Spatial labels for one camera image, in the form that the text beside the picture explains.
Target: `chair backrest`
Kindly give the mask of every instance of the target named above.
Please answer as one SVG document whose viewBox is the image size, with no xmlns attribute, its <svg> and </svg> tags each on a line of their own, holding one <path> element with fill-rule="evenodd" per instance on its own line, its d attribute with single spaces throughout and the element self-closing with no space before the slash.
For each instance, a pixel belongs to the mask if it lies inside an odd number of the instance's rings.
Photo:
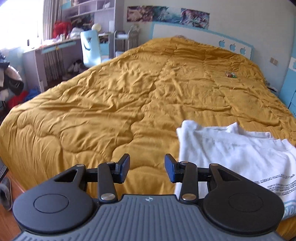
<svg viewBox="0 0 296 241">
<path fill-rule="evenodd" d="M 90 68 L 101 63 L 101 50 L 98 32 L 88 30 L 80 33 L 83 63 Z"/>
</svg>

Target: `apple logo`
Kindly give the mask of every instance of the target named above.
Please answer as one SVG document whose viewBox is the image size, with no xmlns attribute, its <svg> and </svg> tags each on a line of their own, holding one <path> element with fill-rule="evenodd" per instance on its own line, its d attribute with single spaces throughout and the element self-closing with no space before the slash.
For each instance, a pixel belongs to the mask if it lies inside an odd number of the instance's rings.
<svg viewBox="0 0 296 241">
<path fill-rule="evenodd" d="M 229 47 L 230 47 L 231 51 L 233 51 L 233 52 L 235 51 L 235 44 L 231 44 Z"/>
<path fill-rule="evenodd" d="M 225 41 L 224 40 L 219 41 L 219 46 L 221 48 L 224 48 L 225 47 Z"/>
<path fill-rule="evenodd" d="M 246 49 L 245 49 L 245 48 L 241 48 L 241 49 L 240 49 L 240 53 L 241 53 L 242 55 L 246 55 Z"/>
</svg>

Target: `bright window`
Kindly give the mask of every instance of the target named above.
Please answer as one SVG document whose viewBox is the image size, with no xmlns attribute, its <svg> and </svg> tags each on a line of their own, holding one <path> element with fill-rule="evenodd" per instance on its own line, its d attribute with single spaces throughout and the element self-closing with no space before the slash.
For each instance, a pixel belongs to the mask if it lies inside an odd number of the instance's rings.
<svg viewBox="0 0 296 241">
<path fill-rule="evenodd" d="M 27 45 L 42 37 L 43 0 L 7 0 L 0 6 L 0 49 Z"/>
</svg>

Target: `yellow comforter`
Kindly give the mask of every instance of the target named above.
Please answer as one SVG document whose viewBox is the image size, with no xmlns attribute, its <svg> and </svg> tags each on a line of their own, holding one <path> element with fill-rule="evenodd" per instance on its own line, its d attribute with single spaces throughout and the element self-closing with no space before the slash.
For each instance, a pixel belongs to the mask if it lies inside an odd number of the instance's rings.
<svg viewBox="0 0 296 241">
<path fill-rule="evenodd" d="M 177 159 L 176 129 L 185 119 L 237 121 L 296 144 L 294 117 L 263 81 L 241 55 L 180 38 L 151 40 L 13 108 L 0 127 L 1 158 L 29 189 L 77 163 L 95 168 L 129 153 L 119 196 L 172 194 L 164 155 Z M 96 185 L 88 192 L 96 196 Z M 295 219 L 284 224 L 281 235 L 296 235 Z"/>
</svg>

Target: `gray shoe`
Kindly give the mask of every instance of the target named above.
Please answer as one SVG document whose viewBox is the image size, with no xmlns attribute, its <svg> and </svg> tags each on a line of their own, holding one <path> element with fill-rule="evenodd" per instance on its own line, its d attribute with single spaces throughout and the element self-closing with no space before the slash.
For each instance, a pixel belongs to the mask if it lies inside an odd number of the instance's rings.
<svg viewBox="0 0 296 241">
<path fill-rule="evenodd" d="M 7 211 L 10 211 L 12 208 L 11 182 L 8 177 L 4 177 L 0 183 L 0 204 Z"/>
</svg>

